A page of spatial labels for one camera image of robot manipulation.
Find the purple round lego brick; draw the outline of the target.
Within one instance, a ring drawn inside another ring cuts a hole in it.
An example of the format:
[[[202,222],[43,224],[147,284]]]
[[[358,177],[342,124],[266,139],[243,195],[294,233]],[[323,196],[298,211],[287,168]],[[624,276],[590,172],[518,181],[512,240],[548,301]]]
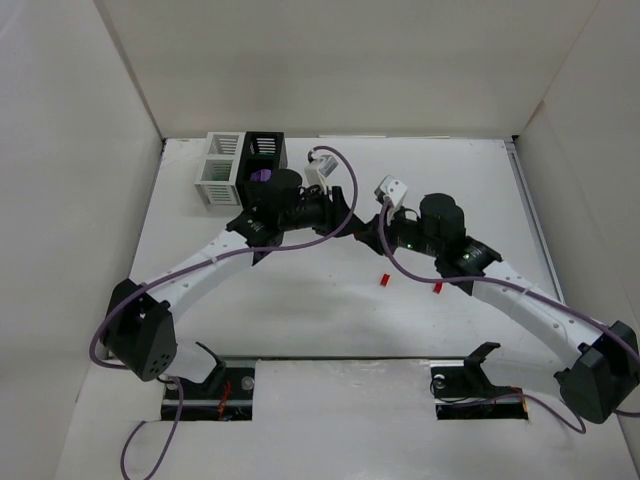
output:
[[[259,169],[250,174],[249,181],[254,183],[263,183],[267,182],[271,176],[272,171],[270,169]]]

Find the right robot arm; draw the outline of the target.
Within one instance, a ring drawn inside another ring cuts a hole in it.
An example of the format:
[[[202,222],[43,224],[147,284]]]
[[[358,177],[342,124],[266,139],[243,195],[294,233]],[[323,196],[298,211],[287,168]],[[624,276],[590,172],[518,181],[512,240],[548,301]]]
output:
[[[497,251],[467,234],[464,212],[451,196],[424,196],[413,219],[389,196],[378,198],[381,212],[356,240],[389,260],[397,249],[433,258],[441,283],[499,310],[562,361],[554,377],[560,398],[573,412],[594,424],[621,412],[639,386],[639,348],[631,327],[620,321],[607,325],[545,294]]]

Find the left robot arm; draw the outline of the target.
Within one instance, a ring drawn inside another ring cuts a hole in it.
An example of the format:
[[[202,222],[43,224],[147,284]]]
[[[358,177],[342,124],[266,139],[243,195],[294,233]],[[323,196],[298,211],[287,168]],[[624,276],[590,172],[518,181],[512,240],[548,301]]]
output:
[[[221,374],[222,362],[200,343],[179,343],[176,322],[222,282],[280,250],[289,231],[311,229],[322,241],[361,231],[364,224],[354,209],[338,186],[305,187],[298,173],[276,171],[196,254],[149,282],[120,282],[98,341],[144,382],[165,376],[208,386]]]

